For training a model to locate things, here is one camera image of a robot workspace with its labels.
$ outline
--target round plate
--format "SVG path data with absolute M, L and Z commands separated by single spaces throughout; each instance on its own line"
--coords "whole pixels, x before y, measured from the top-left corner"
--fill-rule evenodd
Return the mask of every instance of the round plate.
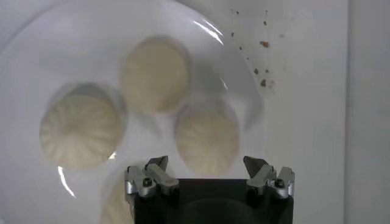
M 123 58 L 144 39 L 161 35 L 188 51 L 202 93 L 227 89 L 239 123 L 240 151 L 229 173 L 247 178 L 244 155 L 261 157 L 264 103 L 236 47 L 208 19 L 171 1 L 81 1 L 58 6 L 22 30 L 0 55 L 0 210 L 10 223 L 99 223 L 103 202 L 129 165 L 169 156 L 167 172 L 199 178 L 177 154 L 177 114 L 154 119 L 130 111 L 116 153 L 91 170 L 66 171 L 44 160 L 40 121 L 54 95 L 72 83 L 118 89 Z

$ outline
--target white table surface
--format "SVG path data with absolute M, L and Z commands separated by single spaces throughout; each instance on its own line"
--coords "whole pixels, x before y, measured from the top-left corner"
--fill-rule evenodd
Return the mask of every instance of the white table surface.
M 58 2 L 0 1 L 0 50 L 37 14 Z M 296 172 L 295 223 L 342 223 L 347 0 L 182 2 L 225 33 L 234 32 L 237 46 L 259 71 L 259 84 L 266 80 L 263 93 L 271 112 L 266 159 Z M 260 46 L 260 41 L 268 41 L 270 48 Z

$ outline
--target food crumb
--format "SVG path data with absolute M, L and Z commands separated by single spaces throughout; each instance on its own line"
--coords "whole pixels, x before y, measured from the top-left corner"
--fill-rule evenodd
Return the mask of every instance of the food crumb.
M 265 80 L 265 79 L 263 79 L 263 80 L 261 81 L 260 86 L 261 86 L 261 87 L 266 87 L 266 86 L 267 86 L 266 80 Z
M 269 48 L 269 43 L 267 41 L 261 41 L 260 45 L 262 45 L 265 48 Z

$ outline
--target white plate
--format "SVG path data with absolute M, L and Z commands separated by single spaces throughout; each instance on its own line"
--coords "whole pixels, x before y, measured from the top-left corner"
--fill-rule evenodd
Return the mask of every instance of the white plate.
M 67 172 L 43 159 L 38 131 L 50 99 L 65 85 L 96 82 L 118 88 L 120 61 L 140 41 L 168 35 L 188 50 L 204 93 L 226 85 L 240 129 L 240 153 L 221 178 L 247 178 L 244 155 L 265 146 L 262 98 L 232 44 L 211 22 L 176 2 L 73 2 L 30 23 L 0 55 L 0 210 L 10 223 L 99 223 L 102 203 L 126 166 L 169 156 L 168 172 L 194 178 L 173 140 L 176 116 L 155 129 L 129 117 L 116 156 L 95 169 Z

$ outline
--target screw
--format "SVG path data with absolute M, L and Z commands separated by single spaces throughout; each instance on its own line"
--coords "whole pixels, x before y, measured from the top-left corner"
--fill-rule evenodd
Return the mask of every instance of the screw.
M 142 184 L 144 187 L 150 187 L 152 185 L 153 181 L 151 178 L 147 177 L 147 178 L 144 178 Z
M 275 187 L 277 188 L 284 188 L 285 182 L 282 179 L 276 179 L 275 180 Z

